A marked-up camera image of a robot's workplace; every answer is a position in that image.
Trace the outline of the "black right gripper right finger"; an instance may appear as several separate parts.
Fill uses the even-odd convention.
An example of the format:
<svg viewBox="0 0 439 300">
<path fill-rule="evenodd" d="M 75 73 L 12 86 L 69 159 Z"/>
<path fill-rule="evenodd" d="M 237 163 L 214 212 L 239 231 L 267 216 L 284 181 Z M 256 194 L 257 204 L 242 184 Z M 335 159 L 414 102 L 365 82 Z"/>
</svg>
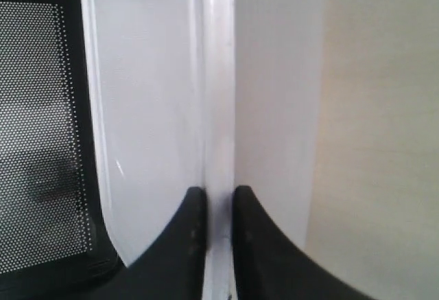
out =
<svg viewBox="0 0 439 300">
<path fill-rule="evenodd" d="M 233 192 L 233 266 L 238 299 L 367 299 L 303 253 L 251 187 Z"/>
</svg>

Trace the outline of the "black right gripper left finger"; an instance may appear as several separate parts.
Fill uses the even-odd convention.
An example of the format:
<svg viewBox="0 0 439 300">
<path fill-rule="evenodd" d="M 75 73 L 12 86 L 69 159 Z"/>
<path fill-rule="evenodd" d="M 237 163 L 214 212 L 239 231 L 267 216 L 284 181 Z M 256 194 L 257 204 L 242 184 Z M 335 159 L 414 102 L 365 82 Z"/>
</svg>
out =
<svg viewBox="0 0 439 300">
<path fill-rule="evenodd" d="M 72 299 L 201 299 L 207 250 L 206 191 L 190 187 L 174 216 L 131 265 Z"/>
</svg>

